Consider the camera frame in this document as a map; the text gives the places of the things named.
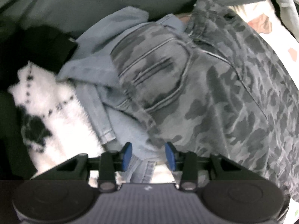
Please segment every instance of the gray camouflage garment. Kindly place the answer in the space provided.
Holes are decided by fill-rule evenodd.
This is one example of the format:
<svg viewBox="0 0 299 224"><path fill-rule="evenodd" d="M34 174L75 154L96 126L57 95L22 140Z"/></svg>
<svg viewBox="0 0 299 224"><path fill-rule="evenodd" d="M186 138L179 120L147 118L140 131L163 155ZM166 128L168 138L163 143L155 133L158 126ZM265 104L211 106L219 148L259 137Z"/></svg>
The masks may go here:
<svg viewBox="0 0 299 224"><path fill-rule="evenodd" d="M298 201L298 89L282 62L212 0L197 1L185 32L147 24L112 51L127 113L159 148L223 154Z"/></svg>

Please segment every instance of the white logo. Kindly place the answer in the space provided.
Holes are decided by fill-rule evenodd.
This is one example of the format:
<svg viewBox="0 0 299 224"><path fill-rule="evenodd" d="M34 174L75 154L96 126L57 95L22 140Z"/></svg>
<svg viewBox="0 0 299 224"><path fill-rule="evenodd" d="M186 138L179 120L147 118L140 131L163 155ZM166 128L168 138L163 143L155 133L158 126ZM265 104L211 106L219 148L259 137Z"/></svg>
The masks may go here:
<svg viewBox="0 0 299 224"><path fill-rule="evenodd" d="M152 186L146 186L145 188L144 188L146 191L150 191L151 189L152 189Z"/></svg>

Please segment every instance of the white cloth with orange print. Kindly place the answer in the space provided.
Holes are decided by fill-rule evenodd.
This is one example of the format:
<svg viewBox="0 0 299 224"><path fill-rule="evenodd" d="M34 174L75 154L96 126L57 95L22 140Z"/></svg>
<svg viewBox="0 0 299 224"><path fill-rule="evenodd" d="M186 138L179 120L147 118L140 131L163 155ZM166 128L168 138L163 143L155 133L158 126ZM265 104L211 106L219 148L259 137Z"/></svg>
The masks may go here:
<svg viewBox="0 0 299 224"><path fill-rule="evenodd" d="M263 14L269 18L272 23L272 31L268 34L260 33L260 36L273 48L299 88L299 43L276 17L271 1L266 0L230 8L250 26L252 26L250 21L256 21L255 19ZM299 203L291 199L284 224L293 224L298 219Z"/></svg>

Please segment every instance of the white fuzzy fabric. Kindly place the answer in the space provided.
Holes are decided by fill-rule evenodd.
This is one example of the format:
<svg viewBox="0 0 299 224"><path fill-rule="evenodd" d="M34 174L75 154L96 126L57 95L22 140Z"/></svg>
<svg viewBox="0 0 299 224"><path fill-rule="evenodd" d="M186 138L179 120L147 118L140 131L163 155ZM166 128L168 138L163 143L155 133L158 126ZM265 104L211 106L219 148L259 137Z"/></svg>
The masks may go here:
<svg viewBox="0 0 299 224"><path fill-rule="evenodd" d="M30 81L31 87L28 88L27 77L30 70L34 79ZM28 114L40 117L53 135L45 139L43 153L36 152L35 149L29 152L38 170L37 175L77 154L87 153L89 157L97 157L104 152L72 85L66 82L56 83L53 73L31 62L18 71L18 77L20 83L9 89L16 105L25 107ZM26 103L27 92L30 92L30 103ZM63 107L58 111L56 106L59 103ZM96 178L96 175L97 172L93 172L91 177Z"/></svg>

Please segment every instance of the back pocket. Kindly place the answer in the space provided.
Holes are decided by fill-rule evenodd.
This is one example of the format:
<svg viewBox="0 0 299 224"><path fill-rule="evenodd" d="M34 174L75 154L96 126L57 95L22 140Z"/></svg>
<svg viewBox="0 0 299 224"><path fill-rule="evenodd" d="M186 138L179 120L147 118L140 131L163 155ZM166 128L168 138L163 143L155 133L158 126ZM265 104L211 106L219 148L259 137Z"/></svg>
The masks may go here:
<svg viewBox="0 0 299 224"><path fill-rule="evenodd" d="M125 37L111 53L126 93L152 112L184 87L192 49L162 25L151 23Z"/></svg>

